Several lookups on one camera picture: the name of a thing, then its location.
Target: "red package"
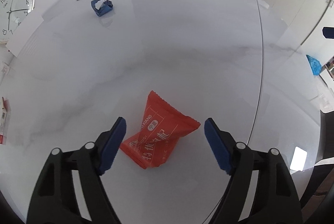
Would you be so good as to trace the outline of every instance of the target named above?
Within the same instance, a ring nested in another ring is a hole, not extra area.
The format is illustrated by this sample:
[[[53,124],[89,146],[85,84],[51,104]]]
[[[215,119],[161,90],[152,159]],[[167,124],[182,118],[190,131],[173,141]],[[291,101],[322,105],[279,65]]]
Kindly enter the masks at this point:
[[[151,91],[140,132],[125,140],[120,148],[140,167],[158,167],[167,161],[179,138],[200,125]]]

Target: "marble table surface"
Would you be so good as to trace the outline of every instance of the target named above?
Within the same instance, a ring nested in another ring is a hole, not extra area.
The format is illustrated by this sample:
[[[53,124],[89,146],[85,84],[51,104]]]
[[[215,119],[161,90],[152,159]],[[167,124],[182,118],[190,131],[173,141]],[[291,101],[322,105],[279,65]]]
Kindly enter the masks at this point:
[[[295,146],[308,152],[305,168],[314,164],[312,72],[291,31],[257,0],[111,0],[100,18],[90,1],[46,11],[0,86],[10,107],[0,189],[23,220],[50,151],[79,149],[119,116],[132,136],[151,90],[202,125],[159,168],[118,152],[101,180],[122,223],[205,221],[229,180],[205,139],[208,117],[252,149],[277,147],[288,165]],[[78,203],[88,218],[79,193]]]

